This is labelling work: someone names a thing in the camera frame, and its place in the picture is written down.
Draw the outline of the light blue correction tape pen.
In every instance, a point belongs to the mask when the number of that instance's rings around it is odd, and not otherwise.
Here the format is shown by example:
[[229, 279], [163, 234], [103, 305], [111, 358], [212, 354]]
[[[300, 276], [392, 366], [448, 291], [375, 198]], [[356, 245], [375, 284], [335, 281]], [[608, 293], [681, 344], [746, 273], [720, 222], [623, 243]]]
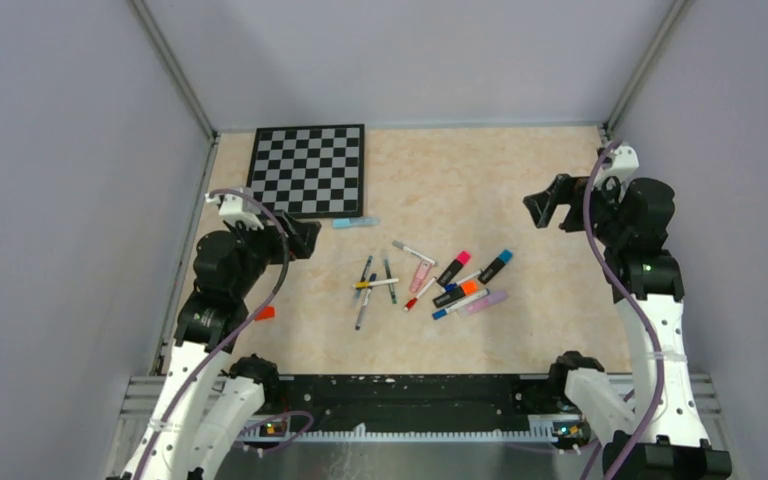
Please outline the light blue correction tape pen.
[[374, 227], [380, 224], [380, 219], [375, 216], [362, 216], [353, 218], [338, 218], [332, 221], [333, 229], [350, 229]]

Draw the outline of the yellow capped white pen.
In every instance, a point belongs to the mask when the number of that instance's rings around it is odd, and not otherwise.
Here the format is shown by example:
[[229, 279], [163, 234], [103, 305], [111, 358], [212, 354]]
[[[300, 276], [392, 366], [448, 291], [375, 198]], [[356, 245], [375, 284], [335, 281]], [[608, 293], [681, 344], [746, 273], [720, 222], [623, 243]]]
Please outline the yellow capped white pen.
[[370, 281], [364, 281], [364, 282], [357, 282], [353, 284], [353, 288], [360, 290], [360, 289], [367, 289], [367, 288], [374, 288], [378, 286], [384, 286], [384, 285], [391, 285], [398, 283], [400, 281], [399, 278], [385, 278], [383, 280], [370, 280]]

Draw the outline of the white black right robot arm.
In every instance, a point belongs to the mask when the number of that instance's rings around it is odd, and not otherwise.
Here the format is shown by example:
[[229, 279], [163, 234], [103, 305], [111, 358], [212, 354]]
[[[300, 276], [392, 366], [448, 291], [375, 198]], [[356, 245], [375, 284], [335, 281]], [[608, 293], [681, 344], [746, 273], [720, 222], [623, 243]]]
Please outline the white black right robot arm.
[[633, 397], [623, 400], [598, 363], [578, 352], [560, 356], [546, 385], [549, 404], [576, 408], [598, 440], [606, 479], [727, 479], [728, 452], [716, 449], [698, 413], [683, 344], [685, 289], [677, 260], [665, 249], [674, 191], [650, 178], [622, 184], [559, 174], [524, 197], [536, 227], [556, 208], [560, 225], [583, 231], [612, 288], [632, 364]]

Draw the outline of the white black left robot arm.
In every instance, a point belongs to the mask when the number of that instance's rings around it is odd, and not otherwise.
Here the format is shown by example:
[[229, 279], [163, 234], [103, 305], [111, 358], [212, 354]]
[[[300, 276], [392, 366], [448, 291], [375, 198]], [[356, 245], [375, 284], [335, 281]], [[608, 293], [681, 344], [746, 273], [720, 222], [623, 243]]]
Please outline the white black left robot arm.
[[286, 212], [262, 229], [237, 220], [195, 247], [193, 290], [178, 314], [166, 377], [121, 479], [213, 479], [255, 413], [281, 393], [275, 363], [251, 355], [231, 363], [238, 330], [260, 313], [245, 297], [268, 266], [314, 252], [321, 225]]

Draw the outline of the teal gel pen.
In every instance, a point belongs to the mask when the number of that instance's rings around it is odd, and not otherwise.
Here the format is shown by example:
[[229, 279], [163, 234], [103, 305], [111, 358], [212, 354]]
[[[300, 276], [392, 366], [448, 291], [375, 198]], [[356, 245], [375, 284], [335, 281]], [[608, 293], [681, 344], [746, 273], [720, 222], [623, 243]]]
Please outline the teal gel pen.
[[[366, 259], [366, 262], [365, 262], [365, 265], [364, 265], [364, 269], [363, 269], [362, 274], [361, 274], [361, 277], [360, 277], [360, 279], [358, 280], [357, 283], [363, 283], [363, 282], [367, 281], [368, 275], [370, 273], [370, 268], [371, 268], [371, 265], [372, 265], [372, 261], [373, 261], [373, 255], [368, 255], [368, 257]], [[353, 294], [353, 297], [352, 297], [352, 303], [351, 303], [351, 307], [352, 308], [355, 308], [355, 306], [357, 305], [358, 300], [360, 299], [360, 295], [361, 295], [361, 289], [360, 288], [355, 288], [354, 294]]]

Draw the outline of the dark blue capped pen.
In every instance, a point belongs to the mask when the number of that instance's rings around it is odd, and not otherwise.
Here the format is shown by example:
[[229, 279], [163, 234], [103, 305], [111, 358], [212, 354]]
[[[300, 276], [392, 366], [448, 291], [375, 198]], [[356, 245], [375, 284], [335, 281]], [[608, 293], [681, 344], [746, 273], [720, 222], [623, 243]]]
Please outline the dark blue capped pen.
[[376, 279], [377, 279], [377, 274], [372, 273], [370, 275], [370, 278], [365, 281], [366, 286], [363, 289], [358, 290], [358, 293], [361, 293], [361, 303], [360, 303], [358, 316], [354, 325], [354, 329], [356, 331], [359, 331], [361, 329], [363, 319], [367, 310], [367, 306], [369, 303], [371, 290], [373, 289], [372, 284], [376, 281]]

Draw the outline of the pink correction tape pen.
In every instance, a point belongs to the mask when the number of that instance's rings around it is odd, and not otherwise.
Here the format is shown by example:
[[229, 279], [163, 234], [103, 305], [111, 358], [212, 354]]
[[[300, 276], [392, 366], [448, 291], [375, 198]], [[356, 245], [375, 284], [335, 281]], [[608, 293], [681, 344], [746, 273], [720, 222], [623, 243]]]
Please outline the pink correction tape pen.
[[434, 262], [428, 260], [420, 261], [409, 285], [409, 292], [411, 294], [416, 294], [421, 290], [434, 266]]

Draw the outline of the lilac highlighter pen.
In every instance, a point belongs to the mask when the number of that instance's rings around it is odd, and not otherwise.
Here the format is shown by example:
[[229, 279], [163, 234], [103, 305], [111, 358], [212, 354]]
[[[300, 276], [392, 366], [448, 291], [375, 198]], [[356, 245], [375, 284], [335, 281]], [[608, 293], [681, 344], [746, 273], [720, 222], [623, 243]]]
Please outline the lilac highlighter pen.
[[497, 305], [507, 299], [508, 294], [506, 291], [493, 291], [488, 293], [486, 296], [483, 296], [482, 298], [479, 298], [466, 305], [462, 309], [462, 313], [464, 316], [471, 316], [491, 306]]

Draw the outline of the small orange block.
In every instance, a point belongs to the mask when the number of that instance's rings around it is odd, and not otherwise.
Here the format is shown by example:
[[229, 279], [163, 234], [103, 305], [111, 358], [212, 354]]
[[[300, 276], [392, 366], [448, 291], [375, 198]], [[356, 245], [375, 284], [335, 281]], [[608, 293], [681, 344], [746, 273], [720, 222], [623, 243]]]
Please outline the small orange block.
[[254, 321], [265, 321], [274, 318], [276, 315], [275, 307], [272, 305], [265, 306], [262, 310], [259, 311], [259, 313], [254, 317]]

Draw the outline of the blue capped black highlighter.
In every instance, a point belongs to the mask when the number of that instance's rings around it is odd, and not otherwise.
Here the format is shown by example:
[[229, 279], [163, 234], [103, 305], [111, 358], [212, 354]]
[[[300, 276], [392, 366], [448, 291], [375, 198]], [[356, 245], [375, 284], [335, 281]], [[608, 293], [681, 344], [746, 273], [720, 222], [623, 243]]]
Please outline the blue capped black highlighter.
[[508, 249], [503, 250], [481, 271], [477, 281], [487, 285], [510, 262], [512, 257], [512, 251]]

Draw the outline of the grey capped white marker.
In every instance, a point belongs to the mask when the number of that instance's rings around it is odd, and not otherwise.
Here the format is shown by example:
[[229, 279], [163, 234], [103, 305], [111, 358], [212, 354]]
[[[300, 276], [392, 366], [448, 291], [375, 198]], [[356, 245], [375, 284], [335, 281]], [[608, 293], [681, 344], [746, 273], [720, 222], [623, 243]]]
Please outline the grey capped white marker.
[[409, 253], [409, 254], [411, 254], [413, 256], [416, 256], [417, 258], [421, 259], [422, 261], [425, 261], [425, 262], [429, 263], [431, 266], [437, 266], [438, 265], [438, 262], [436, 260], [432, 259], [430, 256], [428, 256], [426, 254], [423, 254], [423, 253], [419, 252], [418, 250], [416, 250], [416, 249], [414, 249], [412, 247], [409, 247], [408, 245], [404, 244], [403, 242], [400, 242], [398, 240], [394, 240], [394, 241], [391, 242], [391, 244], [395, 248], [397, 248], [397, 249], [399, 249], [401, 251], [404, 251], [406, 253]]

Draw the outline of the pink capped black highlighter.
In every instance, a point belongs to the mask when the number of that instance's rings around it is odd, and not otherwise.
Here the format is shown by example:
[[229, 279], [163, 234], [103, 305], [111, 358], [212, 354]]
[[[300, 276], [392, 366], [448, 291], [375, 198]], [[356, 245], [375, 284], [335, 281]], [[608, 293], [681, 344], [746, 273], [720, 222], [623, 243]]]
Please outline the pink capped black highlighter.
[[437, 277], [436, 283], [441, 287], [449, 285], [454, 277], [463, 269], [463, 267], [471, 259], [471, 253], [467, 250], [462, 250], [440, 273]]

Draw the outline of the orange capped black highlighter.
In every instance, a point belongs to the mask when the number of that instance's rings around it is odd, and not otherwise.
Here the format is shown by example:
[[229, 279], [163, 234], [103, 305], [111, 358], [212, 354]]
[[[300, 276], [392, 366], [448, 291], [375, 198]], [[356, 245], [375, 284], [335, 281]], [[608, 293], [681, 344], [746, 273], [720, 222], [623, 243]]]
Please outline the orange capped black highlighter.
[[478, 290], [479, 288], [477, 282], [475, 280], [469, 280], [465, 283], [457, 285], [445, 293], [438, 295], [433, 299], [433, 304], [438, 309], [445, 308], [461, 299], [476, 293]]

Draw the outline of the blue capped white marker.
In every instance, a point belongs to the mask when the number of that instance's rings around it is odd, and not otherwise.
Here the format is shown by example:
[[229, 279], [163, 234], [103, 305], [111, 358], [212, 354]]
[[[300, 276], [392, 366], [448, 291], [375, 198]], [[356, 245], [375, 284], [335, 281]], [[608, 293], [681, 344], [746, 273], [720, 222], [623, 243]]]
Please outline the blue capped white marker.
[[444, 308], [441, 308], [441, 309], [435, 311], [432, 314], [431, 318], [433, 320], [438, 320], [440, 318], [443, 318], [443, 317], [447, 316], [448, 314], [452, 313], [453, 311], [461, 309], [461, 308], [469, 305], [470, 303], [472, 303], [472, 302], [474, 302], [476, 300], [479, 300], [481, 298], [486, 297], [489, 293], [490, 293], [490, 291], [488, 289], [479, 290], [479, 291], [473, 293], [472, 295], [464, 297], [464, 298], [462, 298], [462, 299], [452, 303], [451, 305], [448, 305], [448, 306], [446, 306]]

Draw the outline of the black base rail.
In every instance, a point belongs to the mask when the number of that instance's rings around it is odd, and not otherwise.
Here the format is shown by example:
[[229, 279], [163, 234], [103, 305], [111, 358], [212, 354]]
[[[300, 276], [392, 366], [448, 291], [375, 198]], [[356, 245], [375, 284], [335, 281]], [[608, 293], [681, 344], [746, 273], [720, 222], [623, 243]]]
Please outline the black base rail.
[[272, 382], [260, 416], [307, 411], [313, 433], [525, 432], [577, 410], [544, 375], [295, 375]]

